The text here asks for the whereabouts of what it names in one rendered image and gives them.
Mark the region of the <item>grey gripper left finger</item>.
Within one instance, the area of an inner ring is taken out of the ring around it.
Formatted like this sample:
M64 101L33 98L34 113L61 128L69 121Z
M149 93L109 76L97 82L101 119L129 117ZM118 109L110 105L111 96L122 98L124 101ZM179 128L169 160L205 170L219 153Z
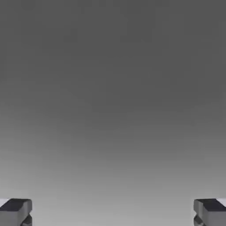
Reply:
M0 199L0 226L32 226L31 199Z

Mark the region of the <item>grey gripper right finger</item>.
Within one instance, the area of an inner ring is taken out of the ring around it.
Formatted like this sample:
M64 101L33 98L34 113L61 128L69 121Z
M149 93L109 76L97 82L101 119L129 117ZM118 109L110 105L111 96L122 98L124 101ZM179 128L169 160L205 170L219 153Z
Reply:
M195 199L194 226L226 226L226 198Z

